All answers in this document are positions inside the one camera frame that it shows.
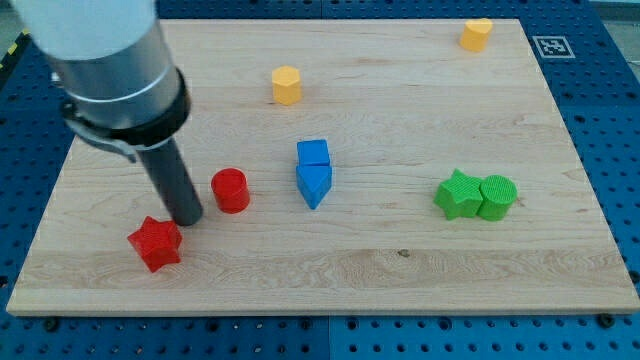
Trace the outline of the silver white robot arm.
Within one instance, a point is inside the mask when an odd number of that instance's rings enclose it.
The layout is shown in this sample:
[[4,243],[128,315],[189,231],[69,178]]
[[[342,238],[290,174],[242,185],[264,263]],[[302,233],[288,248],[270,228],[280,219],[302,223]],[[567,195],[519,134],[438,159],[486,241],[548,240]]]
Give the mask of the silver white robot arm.
[[69,96],[67,125],[130,161],[166,143],[188,117],[154,0],[11,0]]

